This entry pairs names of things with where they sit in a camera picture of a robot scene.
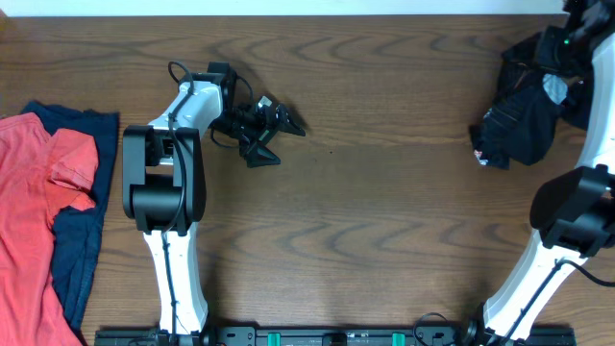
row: folded clothing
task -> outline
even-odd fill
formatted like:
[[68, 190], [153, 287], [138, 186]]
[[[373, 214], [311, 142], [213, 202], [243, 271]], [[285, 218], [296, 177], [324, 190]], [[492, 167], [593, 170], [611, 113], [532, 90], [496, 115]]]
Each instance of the folded clothing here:
[[33, 113], [0, 120], [0, 345], [81, 345], [51, 286], [51, 226], [94, 207], [97, 165], [91, 136], [50, 136]]
[[51, 261], [53, 287], [64, 308], [64, 318], [70, 328], [77, 332], [84, 320], [87, 298], [98, 263], [117, 152], [119, 114], [75, 111], [63, 106], [43, 106], [34, 101], [23, 112], [38, 115], [49, 134], [55, 134], [60, 129], [70, 129], [91, 135], [98, 149], [99, 165], [90, 192], [96, 207], [90, 210], [62, 210], [56, 216], [53, 226], [56, 236]]

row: wooden table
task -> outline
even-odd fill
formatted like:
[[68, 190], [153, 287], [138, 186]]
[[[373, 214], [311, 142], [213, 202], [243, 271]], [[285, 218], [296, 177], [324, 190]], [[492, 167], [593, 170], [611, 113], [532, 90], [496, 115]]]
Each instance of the wooden table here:
[[[480, 167], [467, 127], [489, 107], [499, 52], [555, 16], [9, 19], [0, 112], [27, 101], [121, 111], [146, 124], [177, 95], [169, 60], [227, 61], [256, 93], [306, 122], [280, 135], [283, 164], [246, 168], [204, 140], [208, 205], [201, 282], [216, 320], [400, 325], [438, 311], [463, 321], [504, 282], [529, 238], [536, 189], [572, 169], [584, 133], [560, 123], [549, 155]], [[121, 142], [83, 333], [151, 326], [150, 253], [122, 210]], [[613, 277], [615, 251], [588, 264]], [[540, 321], [610, 345], [615, 294], [575, 274]]]

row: dark blue cloth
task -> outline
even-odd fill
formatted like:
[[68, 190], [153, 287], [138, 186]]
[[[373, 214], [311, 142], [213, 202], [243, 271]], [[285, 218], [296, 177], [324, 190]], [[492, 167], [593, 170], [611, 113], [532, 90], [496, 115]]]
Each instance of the dark blue cloth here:
[[111, 189], [111, 175], [117, 152], [119, 114], [74, 111], [62, 106], [43, 106], [30, 102], [22, 113], [34, 112], [45, 130], [53, 135], [58, 129], [70, 129], [94, 137], [98, 150], [98, 170], [89, 196], [96, 208], [62, 210], [56, 216], [56, 236], [51, 260], [53, 287], [64, 308], [64, 317], [73, 331], [81, 329], [87, 298], [98, 263], [103, 221]]

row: fabric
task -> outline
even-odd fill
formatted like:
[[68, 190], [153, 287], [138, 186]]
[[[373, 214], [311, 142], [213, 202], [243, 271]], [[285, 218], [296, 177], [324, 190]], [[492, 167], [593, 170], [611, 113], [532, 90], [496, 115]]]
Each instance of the fabric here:
[[566, 112], [561, 116], [570, 125], [587, 131], [594, 98], [594, 76], [588, 76], [570, 86]]
[[91, 136], [50, 136], [34, 113], [0, 121], [0, 345], [81, 345], [51, 286], [51, 226], [67, 206], [95, 206], [97, 166]]
[[470, 128], [481, 165], [507, 169], [510, 159], [531, 165], [551, 148], [568, 87], [558, 77], [529, 67], [539, 36], [503, 53], [498, 94], [479, 126]]
[[76, 130], [93, 136], [98, 149], [99, 165], [89, 194], [96, 207], [84, 211], [74, 208], [62, 210], [53, 226], [56, 236], [51, 262], [53, 287], [64, 308], [66, 321], [77, 332], [81, 329], [98, 263], [117, 152], [118, 114], [74, 111], [62, 106], [43, 106], [37, 102], [29, 103], [23, 112], [30, 111], [38, 115], [49, 134], [55, 134], [62, 128]]

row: red shirt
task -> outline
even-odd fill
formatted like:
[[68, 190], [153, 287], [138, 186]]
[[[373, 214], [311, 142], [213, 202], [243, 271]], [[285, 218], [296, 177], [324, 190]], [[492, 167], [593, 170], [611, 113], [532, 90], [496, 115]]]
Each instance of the red shirt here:
[[47, 134], [34, 113], [0, 120], [0, 345], [81, 345], [51, 286], [51, 226], [87, 197], [98, 167], [91, 136]]

